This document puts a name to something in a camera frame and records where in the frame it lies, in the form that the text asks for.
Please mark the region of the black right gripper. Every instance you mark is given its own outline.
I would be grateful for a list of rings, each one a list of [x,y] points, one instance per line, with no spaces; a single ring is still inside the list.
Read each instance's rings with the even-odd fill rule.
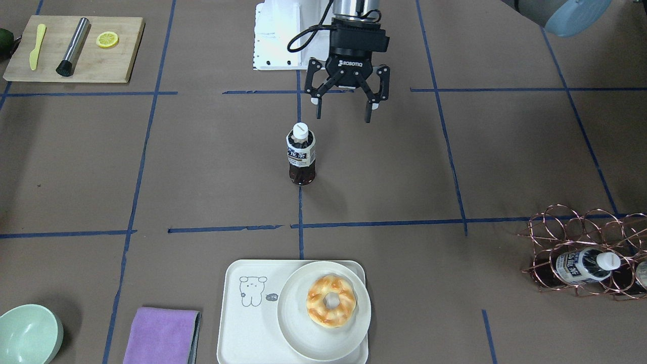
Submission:
[[[365,123],[371,122],[373,110],[390,96],[391,69],[388,65],[374,67],[373,53],[385,53],[390,37],[379,23],[358,19],[334,18],[330,29],[330,52],[325,67],[320,60],[309,59],[304,90],[316,106],[315,115],[321,119],[322,97],[333,87],[358,88],[363,86],[367,97]],[[317,72],[326,69],[328,78],[319,86],[313,84]],[[379,89],[374,92],[367,79],[375,73]]]

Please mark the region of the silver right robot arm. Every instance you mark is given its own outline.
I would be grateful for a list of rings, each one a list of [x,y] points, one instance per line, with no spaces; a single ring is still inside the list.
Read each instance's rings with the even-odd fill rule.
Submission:
[[[329,53],[325,62],[311,57],[307,63],[304,90],[321,118],[322,97],[333,87],[361,89],[367,97],[364,121],[390,97],[391,69],[374,65],[374,53],[385,53],[390,37],[381,28],[378,1],[330,1],[324,14],[333,10],[329,25],[322,21],[303,34],[328,31]]]

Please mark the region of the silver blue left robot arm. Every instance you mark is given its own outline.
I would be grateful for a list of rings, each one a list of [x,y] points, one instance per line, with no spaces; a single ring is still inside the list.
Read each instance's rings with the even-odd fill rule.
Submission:
[[[611,1],[503,1],[518,14],[558,37],[571,37],[594,24]]]

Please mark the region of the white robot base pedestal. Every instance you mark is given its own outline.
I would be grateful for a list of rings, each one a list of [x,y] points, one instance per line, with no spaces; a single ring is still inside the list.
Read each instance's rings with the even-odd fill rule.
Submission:
[[[305,70],[307,61],[325,61],[329,56],[330,39],[327,31],[318,31],[302,51],[297,49],[309,39],[309,34],[288,43],[307,28],[317,25],[325,12],[327,1],[264,1],[254,10],[253,69]]]

